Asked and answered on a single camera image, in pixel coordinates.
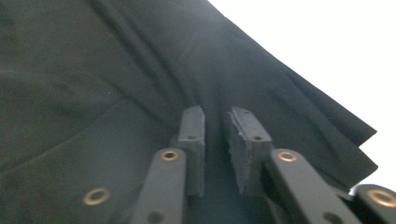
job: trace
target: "dark green fabric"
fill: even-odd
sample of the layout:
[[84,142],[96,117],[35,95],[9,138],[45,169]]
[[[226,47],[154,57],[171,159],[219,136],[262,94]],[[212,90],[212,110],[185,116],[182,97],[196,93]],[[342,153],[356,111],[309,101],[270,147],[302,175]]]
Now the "dark green fabric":
[[[359,150],[374,129],[206,1],[2,0],[0,223],[122,223],[193,105],[206,116],[205,197],[189,199],[188,223],[270,220],[238,194],[231,106],[339,189],[376,169]],[[110,199],[85,205],[99,187]]]

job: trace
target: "cloth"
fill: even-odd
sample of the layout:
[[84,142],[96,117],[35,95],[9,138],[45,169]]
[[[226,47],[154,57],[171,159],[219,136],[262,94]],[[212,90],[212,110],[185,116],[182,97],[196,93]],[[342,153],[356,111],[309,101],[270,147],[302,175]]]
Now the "cloth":
[[[375,130],[203,0],[0,2],[0,223],[124,223],[151,156],[184,109],[206,116],[205,196],[187,223],[264,223],[238,194],[228,111],[256,115],[276,147],[348,190],[376,165]],[[84,204],[92,189],[109,199]]]

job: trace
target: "white background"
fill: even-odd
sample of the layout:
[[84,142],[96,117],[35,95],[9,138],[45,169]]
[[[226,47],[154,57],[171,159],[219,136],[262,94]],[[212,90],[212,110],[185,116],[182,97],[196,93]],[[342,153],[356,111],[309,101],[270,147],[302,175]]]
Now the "white background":
[[361,183],[396,191],[396,2],[210,2],[281,62],[378,130],[361,149],[379,168]]

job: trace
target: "metal grommet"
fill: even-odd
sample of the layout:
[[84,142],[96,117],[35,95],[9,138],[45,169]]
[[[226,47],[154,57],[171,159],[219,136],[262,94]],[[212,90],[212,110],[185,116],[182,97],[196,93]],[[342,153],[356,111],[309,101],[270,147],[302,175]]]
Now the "metal grommet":
[[277,154],[277,156],[282,161],[297,161],[297,157],[290,152],[279,152],[279,154]]
[[110,192],[107,189],[97,188],[88,192],[85,195],[83,202],[89,206],[97,205],[100,203],[104,203],[105,201],[107,201],[109,197],[110,197]]
[[376,203],[386,207],[396,207],[396,198],[382,189],[370,189],[367,194]]
[[161,158],[164,161],[174,161],[178,158],[178,153],[174,150],[167,150],[161,155]]

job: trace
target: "brass eyelet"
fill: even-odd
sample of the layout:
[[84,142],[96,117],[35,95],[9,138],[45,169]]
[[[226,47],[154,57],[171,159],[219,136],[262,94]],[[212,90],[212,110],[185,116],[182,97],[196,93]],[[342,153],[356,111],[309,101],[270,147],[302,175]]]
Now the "brass eyelet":
[[174,161],[178,158],[178,153],[175,152],[174,150],[167,150],[167,151],[163,152],[163,154],[161,155],[161,158],[164,161]]
[[83,202],[89,206],[98,205],[107,201],[109,197],[110,197],[110,192],[107,189],[97,188],[88,192],[85,195]]
[[297,157],[290,153],[290,152],[279,152],[277,156],[282,160],[282,161],[297,161]]
[[370,189],[367,194],[376,203],[386,207],[396,207],[396,198],[382,189]]

